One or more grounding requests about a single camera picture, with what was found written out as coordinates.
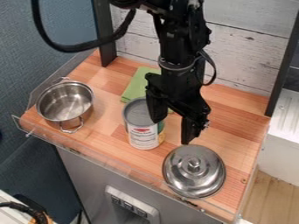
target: wooden countertop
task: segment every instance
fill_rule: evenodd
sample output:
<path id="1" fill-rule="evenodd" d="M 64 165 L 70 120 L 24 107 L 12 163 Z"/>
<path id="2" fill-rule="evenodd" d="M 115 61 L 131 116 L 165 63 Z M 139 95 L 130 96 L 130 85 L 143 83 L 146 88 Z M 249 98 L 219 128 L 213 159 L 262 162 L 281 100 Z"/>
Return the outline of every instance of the wooden countertop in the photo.
<path id="1" fill-rule="evenodd" d="M 168 186 L 162 184 L 163 181 L 153 183 L 135 172 L 144 172 L 163 180 L 163 160 L 180 145 L 181 131 L 181 117 L 172 114 L 166 118 L 166 138 L 161 146 L 154 150 L 137 150 L 128 144 L 121 113 L 124 106 L 121 94 L 139 66 L 147 65 L 119 57 L 110 66 L 101 67 L 96 51 L 69 74 L 71 79 L 86 83 L 95 94 L 94 112 L 75 134 L 64 134 L 50 126 L 38 115 L 35 107 L 23 114 L 20 124 L 44 139 L 80 151 L 98 161 L 105 162 L 112 158 L 116 161 L 116 169 L 179 199 Z M 204 87 L 202 94 L 212 107 L 209 115 L 211 126 L 192 144 L 201 144 L 216 151 L 226 164 L 227 178 L 224 187 L 215 196 L 205 200 L 192 199 L 187 203 L 205 209 L 223 221 L 232 222 L 239 211 L 267 132 L 269 119 L 263 113 L 268 98 L 217 84 Z"/>

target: green cloth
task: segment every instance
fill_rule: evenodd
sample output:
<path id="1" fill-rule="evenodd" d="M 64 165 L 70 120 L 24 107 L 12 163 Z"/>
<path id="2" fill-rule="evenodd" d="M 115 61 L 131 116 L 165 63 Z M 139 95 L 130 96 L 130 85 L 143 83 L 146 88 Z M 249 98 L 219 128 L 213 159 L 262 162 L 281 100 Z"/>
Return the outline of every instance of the green cloth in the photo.
<path id="1" fill-rule="evenodd" d="M 122 93 L 122 102 L 129 102 L 135 98 L 145 96 L 145 87 L 148 85 L 148 81 L 145 79 L 147 73 L 161 74 L 161 71 L 146 66 L 138 67 L 131 82 Z"/>

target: bowl handle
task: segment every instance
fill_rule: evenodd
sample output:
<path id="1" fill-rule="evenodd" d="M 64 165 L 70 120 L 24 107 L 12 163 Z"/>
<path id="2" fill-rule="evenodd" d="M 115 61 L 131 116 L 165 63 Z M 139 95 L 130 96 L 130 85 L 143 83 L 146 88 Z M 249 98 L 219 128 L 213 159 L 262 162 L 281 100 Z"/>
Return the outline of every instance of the bowl handle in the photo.
<path id="1" fill-rule="evenodd" d="M 79 127 L 75 128 L 75 129 L 63 129 L 63 127 L 62 127 L 62 122 L 59 122 L 60 130 L 61 130 L 62 132 L 64 132 L 64 133 L 67 133 L 67 134 L 73 134 L 73 133 L 76 133 L 77 130 L 79 130 L 80 128 L 82 128 L 83 125 L 84 125 L 83 118 L 80 116 L 79 119 L 80 119 L 80 125 L 79 125 Z"/>

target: black metal frame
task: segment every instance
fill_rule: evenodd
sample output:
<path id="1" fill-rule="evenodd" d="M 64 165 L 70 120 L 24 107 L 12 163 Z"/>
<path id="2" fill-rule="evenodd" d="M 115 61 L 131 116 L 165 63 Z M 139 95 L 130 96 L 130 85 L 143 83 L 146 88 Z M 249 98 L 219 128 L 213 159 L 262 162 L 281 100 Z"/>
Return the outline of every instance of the black metal frame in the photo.
<path id="1" fill-rule="evenodd" d="M 98 39 L 110 36 L 113 33 L 111 10 L 108 0 L 92 0 L 94 9 L 94 23 Z M 115 42 L 102 45 L 100 48 L 101 65 L 107 67 L 116 57 Z"/>
<path id="2" fill-rule="evenodd" d="M 276 78 L 275 86 L 272 90 L 272 94 L 265 113 L 266 116 L 272 116 L 272 114 L 274 113 L 276 103 L 278 101 L 284 82 L 288 75 L 289 66 L 293 59 L 298 40 L 299 40 L 299 12 L 297 14 L 296 21 L 294 23 L 294 28 L 289 38 L 289 43 L 286 52 L 284 54 L 279 73 Z"/>

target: white wooden wall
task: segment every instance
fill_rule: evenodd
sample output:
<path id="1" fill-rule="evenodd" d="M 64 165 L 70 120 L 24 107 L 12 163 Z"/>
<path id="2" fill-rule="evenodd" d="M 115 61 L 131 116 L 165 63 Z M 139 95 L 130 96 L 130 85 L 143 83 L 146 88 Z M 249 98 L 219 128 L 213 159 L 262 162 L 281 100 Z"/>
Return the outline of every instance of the white wooden wall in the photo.
<path id="1" fill-rule="evenodd" d="M 260 95 L 270 95 L 289 40 L 299 3 L 291 0 L 205 0 L 218 83 Z M 112 7 L 115 27 L 127 11 Z M 118 54 L 156 63 L 159 44 L 151 15 L 139 10 Z"/>

